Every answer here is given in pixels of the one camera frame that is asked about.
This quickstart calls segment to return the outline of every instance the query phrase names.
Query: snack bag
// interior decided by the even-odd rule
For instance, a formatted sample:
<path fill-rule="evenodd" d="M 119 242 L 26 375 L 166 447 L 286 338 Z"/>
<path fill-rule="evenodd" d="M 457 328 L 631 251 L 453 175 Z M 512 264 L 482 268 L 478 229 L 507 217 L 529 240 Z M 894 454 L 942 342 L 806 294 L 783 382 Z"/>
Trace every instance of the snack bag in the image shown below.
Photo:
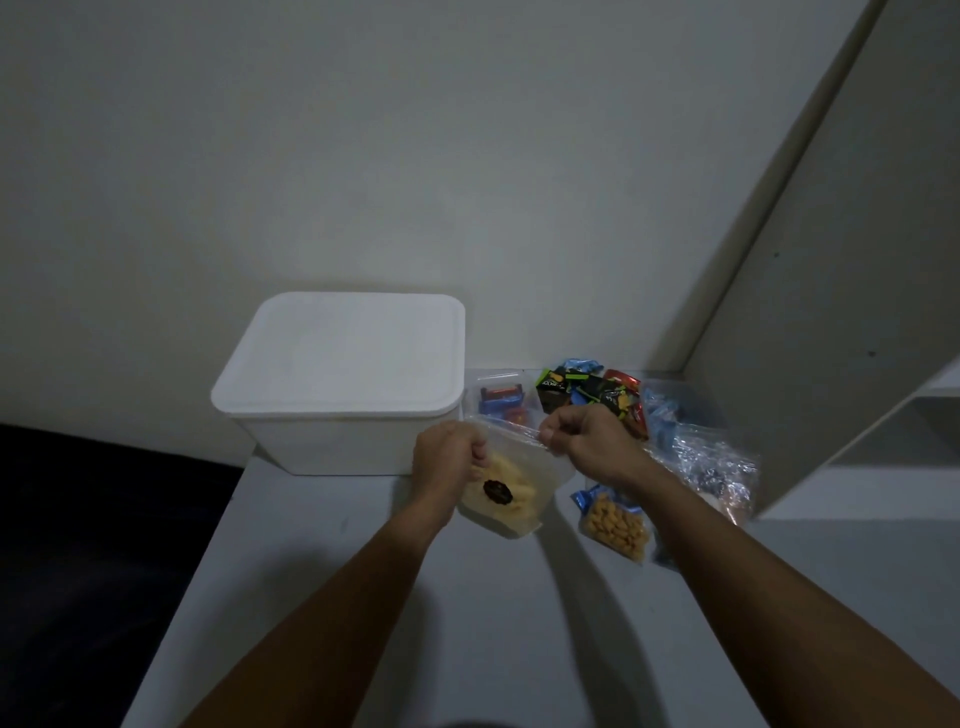
<path fill-rule="evenodd" d="M 554 492 L 573 477 L 570 461 L 554 457 L 534 429 L 481 415 L 465 419 L 486 434 L 490 464 L 473 469 L 460 502 L 518 536 L 537 530 Z"/>
<path fill-rule="evenodd" d="M 580 527 L 586 535 L 631 561 L 643 561 L 650 535 L 638 505 L 599 483 L 571 497 L 583 514 Z"/>

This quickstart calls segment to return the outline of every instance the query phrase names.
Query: gray wall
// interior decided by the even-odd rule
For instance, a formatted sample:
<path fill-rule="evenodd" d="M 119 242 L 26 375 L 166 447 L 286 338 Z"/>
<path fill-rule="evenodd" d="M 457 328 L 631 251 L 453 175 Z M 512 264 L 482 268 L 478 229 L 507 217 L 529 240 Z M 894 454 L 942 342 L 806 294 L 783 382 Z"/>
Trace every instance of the gray wall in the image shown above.
<path fill-rule="evenodd" d="M 960 352 L 960 5 L 891 0 L 686 368 L 769 504 Z"/>
<path fill-rule="evenodd" d="M 289 289 L 453 294 L 469 366 L 677 369 L 863 7 L 5 2 L 0 419 L 243 462 L 207 393 Z"/>

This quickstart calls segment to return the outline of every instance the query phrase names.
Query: table surface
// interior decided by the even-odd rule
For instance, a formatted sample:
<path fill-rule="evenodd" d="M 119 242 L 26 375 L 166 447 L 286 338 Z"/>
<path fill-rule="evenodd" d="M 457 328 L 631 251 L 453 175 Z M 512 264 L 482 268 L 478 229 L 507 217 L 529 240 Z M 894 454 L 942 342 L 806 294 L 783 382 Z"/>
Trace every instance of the table surface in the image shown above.
<path fill-rule="evenodd" d="M 423 563 L 357 725 L 764 725 L 681 577 L 578 534 L 569 494 L 584 485 L 578 475 L 563 486 L 543 527 L 523 539 L 454 516 Z M 295 477 L 255 455 L 124 726 L 177 725 L 370 538 L 404 486 Z M 955 524 L 751 528 L 960 687 Z"/>

